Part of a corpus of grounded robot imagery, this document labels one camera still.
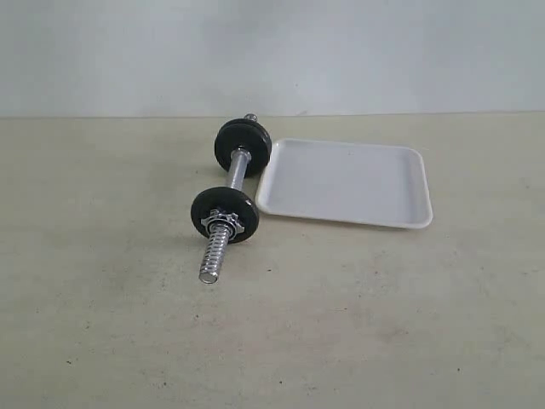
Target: dumbbell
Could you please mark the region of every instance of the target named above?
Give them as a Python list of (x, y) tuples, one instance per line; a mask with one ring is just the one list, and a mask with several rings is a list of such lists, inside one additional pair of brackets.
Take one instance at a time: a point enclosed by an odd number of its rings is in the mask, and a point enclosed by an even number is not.
[(209, 239), (198, 274), (205, 284), (218, 280), (227, 244), (249, 239), (257, 230), (259, 211), (241, 189), (245, 177), (265, 169), (272, 147), (271, 137), (253, 113), (227, 122), (218, 131), (214, 154), (228, 172), (226, 186), (201, 192), (191, 206), (193, 225)]

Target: beige table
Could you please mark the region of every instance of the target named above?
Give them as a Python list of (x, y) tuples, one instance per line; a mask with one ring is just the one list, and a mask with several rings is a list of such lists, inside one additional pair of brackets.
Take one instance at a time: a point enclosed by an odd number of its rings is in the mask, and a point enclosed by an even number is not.
[(545, 114), (263, 118), (416, 148), (435, 219), (264, 216), (205, 286), (223, 122), (0, 121), (0, 407), (542, 406)]

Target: white tray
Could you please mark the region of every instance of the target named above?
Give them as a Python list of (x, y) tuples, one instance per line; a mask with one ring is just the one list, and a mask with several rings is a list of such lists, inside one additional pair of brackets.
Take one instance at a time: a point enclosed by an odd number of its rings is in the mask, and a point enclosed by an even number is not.
[(272, 215), (393, 228), (433, 218), (422, 156), (408, 147), (278, 141), (256, 203)]

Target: black weight plate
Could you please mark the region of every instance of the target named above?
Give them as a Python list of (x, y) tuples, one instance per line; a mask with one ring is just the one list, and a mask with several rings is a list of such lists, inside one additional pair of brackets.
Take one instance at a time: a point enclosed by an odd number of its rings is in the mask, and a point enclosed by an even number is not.
[(244, 226), (244, 232), (237, 234), (231, 243), (238, 243), (248, 239), (257, 230), (259, 225), (259, 211), (252, 199), (239, 190), (230, 187), (212, 187), (201, 192), (191, 206), (191, 220), (193, 226), (204, 236), (208, 237), (206, 228), (201, 220), (209, 216), (213, 209), (220, 209), (226, 213), (236, 213), (238, 220)]
[(269, 163), (273, 143), (265, 128), (249, 119), (234, 119), (223, 125), (215, 138), (214, 154), (220, 166), (229, 171), (231, 152), (243, 147), (252, 155), (246, 177), (258, 175)]

